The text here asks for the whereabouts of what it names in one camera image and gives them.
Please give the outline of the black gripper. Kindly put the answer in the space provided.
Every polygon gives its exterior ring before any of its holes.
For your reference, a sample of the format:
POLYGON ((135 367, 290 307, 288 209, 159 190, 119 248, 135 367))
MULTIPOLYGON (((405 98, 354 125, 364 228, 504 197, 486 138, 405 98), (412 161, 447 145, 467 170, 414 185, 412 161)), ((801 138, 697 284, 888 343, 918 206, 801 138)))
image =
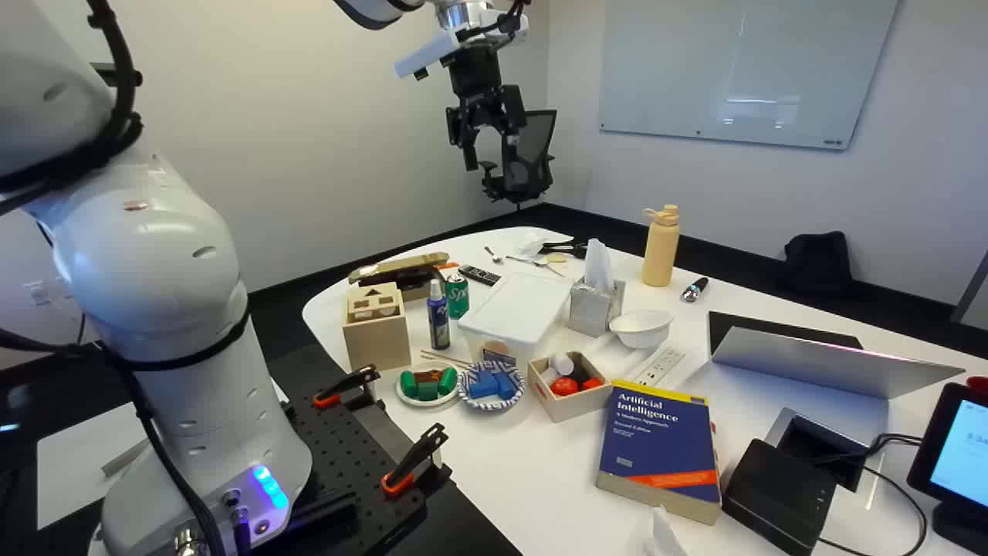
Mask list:
POLYGON ((497 50, 472 43, 446 60, 458 109, 446 110, 447 138, 460 145, 467 170, 480 170, 476 133, 493 125, 499 133, 499 161, 520 156, 520 128, 525 125, 525 103, 515 82, 499 81, 497 50))

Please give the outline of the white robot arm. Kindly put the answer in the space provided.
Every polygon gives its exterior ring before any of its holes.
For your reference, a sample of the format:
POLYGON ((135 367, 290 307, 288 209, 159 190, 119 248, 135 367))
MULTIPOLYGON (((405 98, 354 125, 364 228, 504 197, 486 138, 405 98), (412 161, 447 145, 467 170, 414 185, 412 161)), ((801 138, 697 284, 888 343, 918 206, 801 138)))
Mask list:
POLYGON ((207 556, 244 556, 288 531, 313 452, 272 384, 225 218, 142 143, 119 19, 87 7, 108 66, 84 62, 37 0, 0 0, 0 197, 51 240, 148 437, 106 494, 93 549, 157 556, 193 527, 207 556))

